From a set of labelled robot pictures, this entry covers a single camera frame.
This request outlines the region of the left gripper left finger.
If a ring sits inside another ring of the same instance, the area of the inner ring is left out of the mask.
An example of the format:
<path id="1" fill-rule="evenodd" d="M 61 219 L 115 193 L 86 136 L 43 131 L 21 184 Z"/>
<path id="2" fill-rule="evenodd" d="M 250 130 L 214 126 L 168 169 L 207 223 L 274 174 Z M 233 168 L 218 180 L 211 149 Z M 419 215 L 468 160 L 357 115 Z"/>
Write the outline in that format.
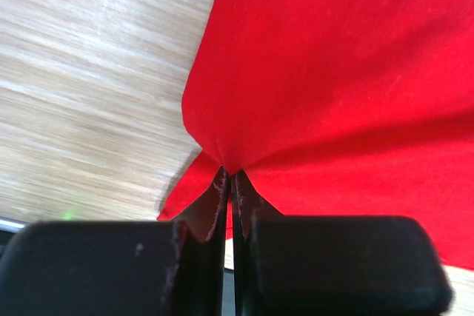
<path id="1" fill-rule="evenodd" d="M 219 315 L 228 175 L 171 221 L 47 221 L 1 257 L 3 315 Z"/>

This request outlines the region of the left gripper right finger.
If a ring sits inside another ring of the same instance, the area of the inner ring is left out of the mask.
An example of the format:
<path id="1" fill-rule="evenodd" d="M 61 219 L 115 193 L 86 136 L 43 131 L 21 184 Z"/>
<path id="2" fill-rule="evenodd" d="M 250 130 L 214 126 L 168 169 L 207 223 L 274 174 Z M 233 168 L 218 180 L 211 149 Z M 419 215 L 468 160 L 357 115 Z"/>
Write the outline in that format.
<path id="1" fill-rule="evenodd" d="M 439 315 L 453 290 L 403 216 L 294 216 L 231 180 L 237 315 Z"/>

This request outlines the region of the red t-shirt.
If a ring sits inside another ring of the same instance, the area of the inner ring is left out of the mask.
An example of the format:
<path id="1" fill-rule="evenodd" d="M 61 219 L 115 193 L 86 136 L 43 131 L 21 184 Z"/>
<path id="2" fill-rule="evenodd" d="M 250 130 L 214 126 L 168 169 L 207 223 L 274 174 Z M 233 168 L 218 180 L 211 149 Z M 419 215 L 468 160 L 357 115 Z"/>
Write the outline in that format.
<path id="1" fill-rule="evenodd" d="M 404 215 L 473 267 L 473 0 L 214 0 L 181 101 L 201 147 L 286 215 Z"/>

